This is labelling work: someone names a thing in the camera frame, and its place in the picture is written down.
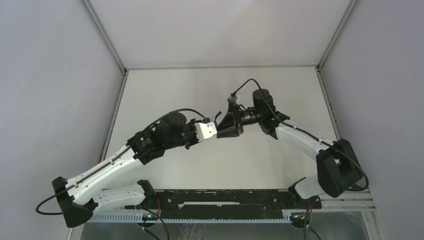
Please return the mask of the chrome water faucet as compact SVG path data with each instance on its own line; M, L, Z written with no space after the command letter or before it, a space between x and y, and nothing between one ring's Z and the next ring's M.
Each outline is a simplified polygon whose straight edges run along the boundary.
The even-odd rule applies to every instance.
M215 116L214 116L214 118L213 118L213 122L214 122L214 124L217 126L218 124L217 124L217 119L218 119L218 117L220 116L222 114L222 112L221 111L219 111Z

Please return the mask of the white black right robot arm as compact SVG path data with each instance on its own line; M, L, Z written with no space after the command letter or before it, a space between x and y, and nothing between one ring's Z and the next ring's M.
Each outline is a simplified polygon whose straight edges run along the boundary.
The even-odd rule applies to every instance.
M252 100L253 106L244 109L235 93L229 96L216 137L239 137L245 126L257 124L266 135L293 145L314 160L316 175L304 177L290 187L289 203L293 207L302 208L309 198L324 194L337 198L345 191L354 191L354 185L365 178L349 141L341 138L329 142L297 127L289 116L276 110L267 89L255 90Z

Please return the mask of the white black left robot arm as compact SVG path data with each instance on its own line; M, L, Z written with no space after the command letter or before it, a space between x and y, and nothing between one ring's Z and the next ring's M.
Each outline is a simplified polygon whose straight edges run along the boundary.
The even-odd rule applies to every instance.
M148 180L115 189L107 186L162 157L167 150L189 149L216 134L216 123L209 118L187 120L180 112L170 112L137 132L116 153L91 169L69 179L57 177L52 186L66 226L80 226L98 212L119 207L153 207L157 196Z

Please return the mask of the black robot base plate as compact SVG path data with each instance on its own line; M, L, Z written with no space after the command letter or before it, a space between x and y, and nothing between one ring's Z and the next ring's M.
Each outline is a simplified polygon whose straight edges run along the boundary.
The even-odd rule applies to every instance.
M164 220L281 220L284 211L322 208L321 199L302 199L287 189L165 189L143 204Z

